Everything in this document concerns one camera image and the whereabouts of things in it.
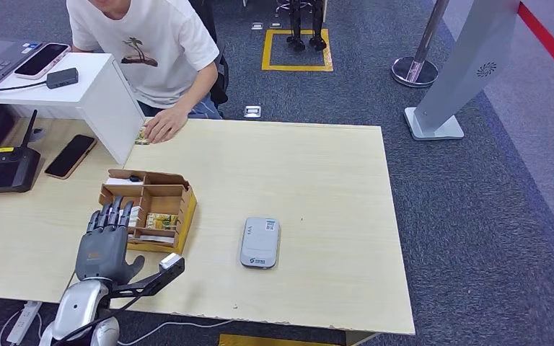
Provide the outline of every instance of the chrome stanchion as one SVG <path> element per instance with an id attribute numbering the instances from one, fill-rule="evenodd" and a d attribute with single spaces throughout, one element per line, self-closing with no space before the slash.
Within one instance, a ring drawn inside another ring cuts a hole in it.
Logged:
<path id="1" fill-rule="evenodd" d="M 449 0 L 436 0 L 415 57 L 406 56 L 396 60 L 392 64 L 392 77 L 398 83 L 412 88 L 425 88 L 431 86 L 436 81 L 436 77 L 439 76 L 439 70 L 436 65 L 426 60 L 426 56 L 430 50 L 432 37 L 445 13 L 447 4 L 449 4 Z"/>

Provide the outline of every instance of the small package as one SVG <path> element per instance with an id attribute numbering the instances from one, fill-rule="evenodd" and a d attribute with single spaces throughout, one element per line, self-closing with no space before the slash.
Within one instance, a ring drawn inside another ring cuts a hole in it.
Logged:
<path id="1" fill-rule="evenodd" d="M 147 213 L 147 229 L 175 230 L 177 215 Z"/>

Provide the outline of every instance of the label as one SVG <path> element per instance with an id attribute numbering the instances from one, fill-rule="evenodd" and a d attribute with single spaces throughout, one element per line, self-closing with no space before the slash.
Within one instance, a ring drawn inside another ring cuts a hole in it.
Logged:
<path id="1" fill-rule="evenodd" d="M 0 153 L 9 153 L 14 151 L 14 148 L 0 148 Z"/>

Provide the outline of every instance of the gray kiosk stand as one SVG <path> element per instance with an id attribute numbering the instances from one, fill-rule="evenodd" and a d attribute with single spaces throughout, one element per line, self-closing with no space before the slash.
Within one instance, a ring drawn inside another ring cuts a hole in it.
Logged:
<path id="1" fill-rule="evenodd" d="M 440 75 L 417 107 L 405 109 L 414 139 L 464 137 L 454 114 L 505 68 L 518 8 L 519 0 L 475 0 Z"/>

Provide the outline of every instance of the black robot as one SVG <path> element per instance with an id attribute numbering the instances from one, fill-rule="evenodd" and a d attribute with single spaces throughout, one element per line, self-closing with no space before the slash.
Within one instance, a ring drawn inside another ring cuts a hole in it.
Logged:
<path id="1" fill-rule="evenodd" d="M 324 20 L 324 0 L 309 0 L 313 14 L 313 37 L 309 45 L 317 51 L 326 49 L 326 42 L 322 38 L 322 23 Z M 304 43 L 300 39 L 300 0 L 290 1 L 290 21 L 292 36 L 288 37 L 288 43 L 296 51 L 304 50 Z"/>

